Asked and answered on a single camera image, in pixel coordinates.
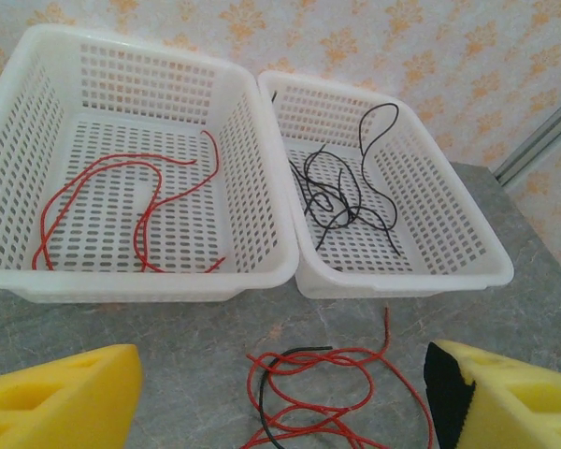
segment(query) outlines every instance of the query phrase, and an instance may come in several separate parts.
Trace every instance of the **gray marble countertop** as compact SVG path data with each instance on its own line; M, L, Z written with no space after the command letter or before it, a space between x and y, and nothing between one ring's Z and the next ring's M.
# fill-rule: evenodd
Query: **gray marble countertop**
M136 344L145 383L126 447L149 449L239 447L260 427L245 391L246 353L324 344L380 348L385 305L393 332L388 358L420 392L433 339L561 371L561 267L487 169L455 168L515 265L506 287L430 298L308 300L291 281L224 303L131 305L36 305L0 291L0 374L113 343ZM425 447L424 419L408 391L380 363L369 367L377 393L347 424L391 447ZM367 388L361 374L324 367L279 385L338 406L355 403ZM274 410L279 404L268 396ZM330 436L285 443L346 444Z

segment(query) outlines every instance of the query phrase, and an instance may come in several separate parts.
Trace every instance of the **wire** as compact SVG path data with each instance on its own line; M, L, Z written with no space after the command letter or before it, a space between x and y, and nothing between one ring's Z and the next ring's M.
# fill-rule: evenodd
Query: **wire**
M73 180L69 181L52 198L50 198L50 200L47 202L46 206L44 207L44 209L41 213L41 216L40 216L40 225L39 225L39 234L40 234L41 242L40 242L39 248L37 248L36 252L34 253L34 256L33 256L33 259L32 259L32 269L37 269L37 259L39 258L39 256L41 254L43 254L44 259L46 261L47 268L49 270L54 270L54 266L53 266L53 264L50 260L50 254L48 252L48 243L50 241L50 237L52 236L56 227L64 219L66 213L70 209L71 205L73 204L73 202L75 201L75 199L79 195L79 192L81 191L81 189L83 188L83 186L85 185L86 182L88 182L93 176L97 175L98 173L101 173L101 172L104 172L104 171L107 171L107 170L110 170L110 169L113 169L113 168L128 167L128 166L144 166L144 167L147 167L147 168L149 168L150 170L152 170L156 173L156 175L158 177L158 182L157 182L157 185L156 185L156 189L151 196L151 200L150 200L150 203L148 204L148 207L142 213L141 217L139 218L139 221L136 224L134 235L133 235L133 246L134 246L134 250L135 250L135 253L137 255L137 258L139 258L139 260L141 260L141 262L142 262L142 266L141 266L141 271L142 272L145 271L146 268L150 268L150 269L152 269L153 271L156 271L156 272L165 272L162 269L160 269L160 268L156 267L155 265L151 264L148 260L148 253L149 253L148 227L149 227L149 221L150 221L151 215L158 208L160 208L164 204L167 204L171 201L180 199L184 196L187 196L187 195L197 191L204 184L211 181L212 178L214 178L214 176L216 176L216 174L219 172L219 170L220 170L220 152L219 152L219 149L218 149L218 145L216 144L216 140L214 139L214 136L206 130L202 130L202 134L206 134L209 137L209 139L211 140L212 145L214 147L214 152L215 152L215 156L216 156L216 164L215 164L214 170L205 179L203 179L201 182L199 182L198 184L193 186L191 189L189 189L189 190L187 190L187 191L185 191L181 194L177 194L177 195L171 196L169 198L163 199L161 201L156 201L156 199L157 199L157 197L160 194L160 191L162 189L163 176L162 176L162 172L160 171L160 169L158 169L153 164L143 162L143 161L125 161L125 162L109 164L107 166L103 166L103 167L100 167L100 168L97 168L97 169L94 169L94 168L96 166L98 166L99 164L107 161L107 160L115 159L115 158L156 159L156 160L161 160L161 161L168 162L168 163L174 164L174 165L179 165L179 166L193 165L193 164L196 163L195 160L180 161L180 160L173 159L173 158L170 158L170 157L162 156L160 154L152 154L152 153L117 153L117 154L110 154L110 155L107 155L107 156L100 157L97 160L95 160L94 162L92 162L91 164L89 164ZM48 215L48 212L50 211L50 207L53 205L53 203L61 195L63 195L65 192L67 192L79 180L80 180L80 182L77 185L77 187L75 188L75 191L73 192L71 197L69 197L68 200L66 201L65 205L63 206L63 208L59 212L58 216L56 217L56 219L52 223L48 232L45 232L46 216ZM142 230L141 238L142 238L142 243L143 243L143 251L141 251L141 248L139 248L139 243L138 243L138 241L139 241L139 230L140 229ZM224 260L225 260L225 257L219 258L214 263L214 265L212 265L210 268L208 268L205 272L206 273L212 272L217 267L219 267L220 264Z
M287 356L294 353L330 351L332 349L333 349L332 346L311 346L311 347L304 347L304 348L294 348L294 349L290 349L289 351L285 351L284 353L281 354L281 356ZM268 364L268 367L274 368L280 361L281 359L279 357L275 357ZM266 421L266 416L264 414L264 386L266 385L266 379L268 378L269 375L270 375L270 371L266 369L262 374L262 378L260 379L260 397L258 399L258 406L259 406L258 411L260 413L260 421L262 422L262 428L264 429L264 432L270 439L270 442L272 442L274 446L282 449L282 446L275 440L274 435L272 435L272 432L270 432L270 427L268 427L268 422Z
M259 444L271 442L275 447L283 449L283 446L279 443L279 441L314 433L330 433L344 437L353 449L363 449L365 447L364 444L372 447L386 449L387 446L383 444L357 435L341 421L341 418L347 413L361 409L369 403L374 395L375 386L372 376L366 368L366 364L374 361L381 361L384 366L386 366L399 379L399 381L408 388L411 395L415 398L415 400L422 408L428 430L427 447L428 449L432 449L432 445L434 442L434 427L432 424L432 417L430 416L428 408L424 404L424 401L422 400L420 395L416 392L413 385L411 385L411 383L397 369L397 367L390 361L388 361L385 357L385 353L389 348L391 340L389 321L389 310L388 308L385 308L384 345L378 352L374 352L366 348L342 348L333 350L330 346L321 346L295 348L289 351L285 351L281 355L278 355L276 353L263 353L257 358L253 357L252 355L248 355L248 358L252 361L252 367L248 374L247 392L250 402L260 415L262 428L256 431L250 438L250 440L241 447L243 449L249 449ZM364 358L355 359L353 358L354 355L363 355ZM265 363L265 360L270 357L272 357L272 361L269 363ZM366 396L358 403L350 407L330 407L320 404L311 404L297 400L295 398L291 398L290 396L280 391L273 382L273 375L289 376L297 374L307 369L311 369L322 362L332 363L340 367L358 368L365 375L368 381L368 392ZM296 368L279 369L278 365L280 364L288 364ZM264 373L262 374L262 377L260 379L259 397L256 401L255 396L252 392L252 383L253 376L258 368L264 369ZM290 404L288 407L284 408L273 416L267 414L264 410L264 389L266 382L268 382L272 391L274 391L278 396L280 396ZM324 419L317 424L305 427L287 426L280 422L280 419L283 416L296 410L316 412L323 415ZM281 433L280 435L273 435L270 431L271 427L275 427L284 433Z
M364 150L363 142L362 142L362 129L363 129L364 120L373 111L386 107L395 108L396 113L394 119L382 132L380 132L367 144L366 149ZM364 115L361 117L358 124L358 142L359 142L360 154L362 156L360 167L359 167L360 175L361 178L364 180L366 186L372 192L383 197L391 204L392 209L394 211L395 218L390 224L387 224L384 218L382 218L377 211L363 205L362 189L359 186L359 183L353 173L352 168L344 159L340 158L339 156L337 156L332 152L327 151L325 149L326 144L323 144L318 151L309 154L308 157L305 158L305 160L303 161L303 166L301 171L293 161L289 161L299 191L305 203L304 215L307 216L309 214L312 221L323 229L323 233L315 247L316 251L318 251L322 247L322 245L324 244L324 240L326 239L326 236L330 231L343 229L348 227L355 221L360 221L372 227L373 229L383 232L386 235L386 238L389 244L391 245L393 251L395 251L397 255L401 255L400 251L397 249L395 243L393 242L392 236L390 234L390 231L395 228L398 219L398 211L397 211L396 203L390 196L380 192L369 182L365 171L366 158L367 155L369 154L370 149L376 142L378 142L391 129L393 129L393 127L395 126L398 120L398 117L399 117L399 106L397 104L383 103L366 111ZM340 166L342 166L338 171L336 185L314 180L310 175L311 168L314 165L314 162L322 156L331 157L336 162L338 162ZM350 184L354 187L355 196L356 196L355 204L350 203L349 198L344 193L344 183L342 181L343 173L348 173L350 175L348 179L350 180ZM335 204L339 203L341 209L338 210L338 212L336 212L334 215L328 217L329 212L335 211L335 205L333 204L333 200ZM321 210L322 213L316 211L316 208L314 208L314 206L316 206L317 209ZM362 215L362 212L370 214L380 224L375 224L371 222L368 218L365 218ZM344 221L343 223L340 223L342 217L344 217Z

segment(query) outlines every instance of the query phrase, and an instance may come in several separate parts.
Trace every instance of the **black cable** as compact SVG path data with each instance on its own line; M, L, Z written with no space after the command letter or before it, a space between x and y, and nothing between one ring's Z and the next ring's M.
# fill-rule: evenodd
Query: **black cable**
M366 149L364 150L363 142L362 142L362 128L363 128L364 120L374 110L385 108L385 107L395 108L395 110L396 110L395 117L394 117L393 121L389 124L389 126L387 126L381 133L379 133L377 136L375 136L367 144ZM369 109L368 111L366 111L364 113L364 115L362 116L362 118L360 119L360 122L358 124L359 149L360 149L360 154L362 155L362 160L361 160L361 164L360 164L360 167L359 167L360 172L361 172L361 177L364 180L364 183L367 185L367 187L372 192L374 192L375 194L377 194L379 196L382 196L383 198L385 198L391 204L391 206L393 208L393 211L394 211L395 219L393 220L393 222L390 225L387 225L385 220L375 210L367 208L363 205L362 190L359 186L359 183L358 183L357 179L355 178L355 175L353 174L353 171L352 171L351 167L349 166L349 164L347 162L345 162L342 158L340 158L336 154L333 154L331 152L326 151L324 149L326 144L322 145L322 147L318 151L312 152L311 154L308 155L308 157L305 158L305 160L303 161L303 167L302 167L301 172L299 171L299 169L297 168L297 166L295 165L295 163L293 161L289 161L289 163L291 164L291 170L292 170L292 172L293 172L293 174L294 174L294 176L297 180L297 185L299 186L299 190L301 191L301 195L304 199L304 202L306 203L306 207L304 208L304 215L307 216L308 213L309 213L309 215L312 218L312 220L314 221L314 223L324 230L320 240L318 241L318 244L316 245L316 251L318 251L322 247L328 232L330 232L331 230L345 228L345 227L349 226L350 224L352 224L353 222L359 220L362 223L364 223L366 225L369 225L373 229L384 232L386 234L386 238L389 241L389 244L391 245L391 247L393 248L395 253L397 255L401 255L401 253L399 252L399 250L395 246L395 243L393 242L393 239L391 238L391 234L390 234L390 231L395 228L396 222L397 222L397 219L398 219L398 211L397 211L397 208L396 208L396 203L395 203L395 201L393 201L393 199L390 196L388 196L388 195L384 194L383 192L380 192L378 189L376 189L371 184L371 182L368 181L368 179L366 177L366 172L365 172L366 157L367 157L372 145L374 145L380 138L385 136L391 129L393 129L393 127L395 126L395 124L398 120L398 117L399 117L399 106L397 104L395 104L395 103L383 103L383 104L377 105L377 106ZM314 164L315 160L318 157L321 157L321 156L324 156L324 155L334 158L344 167L344 168L343 167L340 168L339 171L338 171L337 185L331 185L331 184L327 184L325 182L316 181L310 175L310 170L311 170L311 167ZM357 197L357 201L356 201L355 205L350 204L350 201L349 201L348 197L343 192L342 175L345 172L349 173L350 178L351 178L351 182L352 182L353 186L355 187L355 192L356 192L356 197ZM322 210L324 212L333 212L333 211L335 211L335 206L333 205L333 201L332 201L333 199L335 200L335 203L339 203L341 205L342 209L338 213L336 213L334 216L332 216L330 218L330 221L328 221L328 223L324 224L323 220L321 220L316 215L316 211L314 210L313 205L315 204L318 208L320 208L320 210ZM371 223L368 219L364 218L361 215L362 212L370 213L375 219L377 219L380 222L381 225ZM342 224L337 223L339 218L342 217L345 214L347 214L345 222L342 223Z
M303 348L294 348L282 353L282 356L291 355L294 353L318 353L320 351L332 351L332 346L306 346ZM269 368L274 368L281 360L278 357L272 359L270 363L268 363ZM278 449L284 449L283 446L274 438L272 432L270 431L270 427L268 427L268 422L266 421L266 414L264 413L264 386L266 385L266 381L268 376L270 375L270 371L265 369L262 373L262 378L260 379L260 397L258 398L258 412L260 413L260 421L262 422L262 428L264 432L270 439L270 442L277 447Z

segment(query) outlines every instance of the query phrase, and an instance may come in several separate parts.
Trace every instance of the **basket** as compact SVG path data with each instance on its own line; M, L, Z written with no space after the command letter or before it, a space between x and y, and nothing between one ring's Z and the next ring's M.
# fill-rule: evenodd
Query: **basket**
M274 145L301 250L296 279L303 295L424 297L480 290L512 279L511 260L492 228L408 106L387 95L275 71L263 72L258 83L268 126L279 131ZM359 122L366 111L386 102L396 103L400 113L395 126L370 147L365 165L372 185L396 203L399 215L391 235L400 254L385 233L360 222L330 231L316 251L324 231L311 214L304 216L306 204L287 158L299 165L325 143L326 151L357 172ZM362 126L364 146L394 117L387 109L370 113ZM337 182L340 167L333 161L326 157L316 163L317 181ZM371 191L363 196L369 207L393 219L384 198Z
M30 28L0 78L0 288L35 302L220 301L284 283L298 249L262 114L255 79L237 65L127 36ZM67 181L100 156L150 152L197 161L154 162L163 195L185 191L214 167L202 130L218 142L220 172L151 217L150 260L166 274L139 273L132 248L157 181L145 167L89 181L50 239L55 270L31 270L40 212Z

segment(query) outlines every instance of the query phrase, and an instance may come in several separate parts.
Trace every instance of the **wallpaper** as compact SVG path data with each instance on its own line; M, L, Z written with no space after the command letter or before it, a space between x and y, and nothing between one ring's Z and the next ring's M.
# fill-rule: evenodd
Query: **wallpaper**
M490 168L561 105L561 0L0 0L0 73L43 22L380 90Z
M547 157L507 190L561 264L561 138Z

